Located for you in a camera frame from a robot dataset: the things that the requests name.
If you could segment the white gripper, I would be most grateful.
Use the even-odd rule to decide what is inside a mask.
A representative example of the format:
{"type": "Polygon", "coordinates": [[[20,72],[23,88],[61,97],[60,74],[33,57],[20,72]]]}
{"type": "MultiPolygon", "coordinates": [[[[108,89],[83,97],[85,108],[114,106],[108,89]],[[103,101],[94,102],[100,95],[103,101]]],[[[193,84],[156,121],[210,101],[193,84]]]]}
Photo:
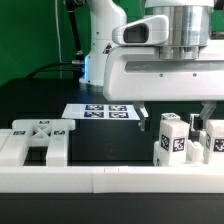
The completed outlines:
{"type": "Polygon", "coordinates": [[[224,50],[211,44],[196,60],[162,60],[156,47],[116,47],[108,55],[103,95],[109,101],[133,104],[142,131],[149,130],[149,114],[140,101],[203,101],[194,119],[196,131],[224,100],[224,50]]]}

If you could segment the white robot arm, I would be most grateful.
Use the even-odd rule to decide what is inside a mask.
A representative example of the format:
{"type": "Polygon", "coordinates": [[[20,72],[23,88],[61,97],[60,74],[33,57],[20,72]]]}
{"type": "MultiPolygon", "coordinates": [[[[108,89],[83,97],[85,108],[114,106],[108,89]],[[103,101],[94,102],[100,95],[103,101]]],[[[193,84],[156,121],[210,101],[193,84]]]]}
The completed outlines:
{"type": "Polygon", "coordinates": [[[131,101],[148,126],[146,101],[201,101],[207,121],[224,101],[224,39],[211,37],[215,0],[145,0],[129,23],[113,0],[86,0],[91,50],[84,83],[109,101],[131,101]]]}

